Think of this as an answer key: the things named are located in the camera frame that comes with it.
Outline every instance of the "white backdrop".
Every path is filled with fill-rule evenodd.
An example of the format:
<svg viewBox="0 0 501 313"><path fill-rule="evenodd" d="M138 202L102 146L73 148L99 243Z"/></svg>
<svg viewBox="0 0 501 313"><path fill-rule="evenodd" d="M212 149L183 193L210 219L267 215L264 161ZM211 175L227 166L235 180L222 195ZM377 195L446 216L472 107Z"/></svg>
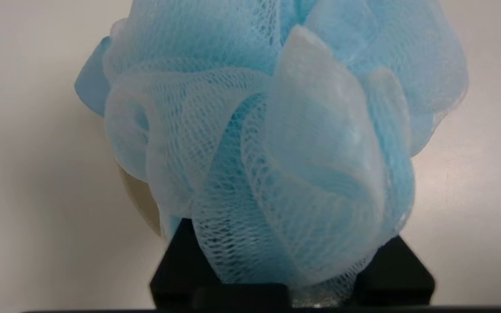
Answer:
<svg viewBox="0 0 501 313"><path fill-rule="evenodd" d="M0 313L151 307L163 253L73 91L127 0L0 0ZM501 1L445 0L471 87L414 159L435 304L501 304Z"/></svg>

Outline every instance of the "shower loofah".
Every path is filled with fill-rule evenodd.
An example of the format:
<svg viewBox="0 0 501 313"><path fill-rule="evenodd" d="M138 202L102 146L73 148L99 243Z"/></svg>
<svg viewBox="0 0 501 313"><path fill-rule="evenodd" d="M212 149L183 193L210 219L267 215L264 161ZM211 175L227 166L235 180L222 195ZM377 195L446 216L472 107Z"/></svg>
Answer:
<svg viewBox="0 0 501 313"><path fill-rule="evenodd" d="M224 283L333 305L414 201L410 158L463 99L432 0L135 0L75 89L171 238Z"/></svg>

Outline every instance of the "black base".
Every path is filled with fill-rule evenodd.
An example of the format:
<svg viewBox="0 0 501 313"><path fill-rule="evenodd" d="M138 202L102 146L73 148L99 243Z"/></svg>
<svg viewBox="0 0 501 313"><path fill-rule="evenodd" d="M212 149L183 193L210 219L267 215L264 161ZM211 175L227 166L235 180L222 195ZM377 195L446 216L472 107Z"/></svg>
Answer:
<svg viewBox="0 0 501 313"><path fill-rule="evenodd" d="M428 305L434 279L401 237L378 250L344 306ZM191 220L183 219L150 283L159 309L284 309L281 284L224 285L202 253Z"/></svg>

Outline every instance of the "mesh netting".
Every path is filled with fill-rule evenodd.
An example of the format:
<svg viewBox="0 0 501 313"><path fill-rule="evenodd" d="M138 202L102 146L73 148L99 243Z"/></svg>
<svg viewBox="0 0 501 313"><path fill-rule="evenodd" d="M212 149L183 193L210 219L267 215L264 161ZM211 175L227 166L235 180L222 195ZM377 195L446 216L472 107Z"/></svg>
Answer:
<svg viewBox="0 0 501 313"><path fill-rule="evenodd" d="M192 218L225 283L332 305L404 226L467 70L436 1L136 0L75 87L169 237Z"/></svg>

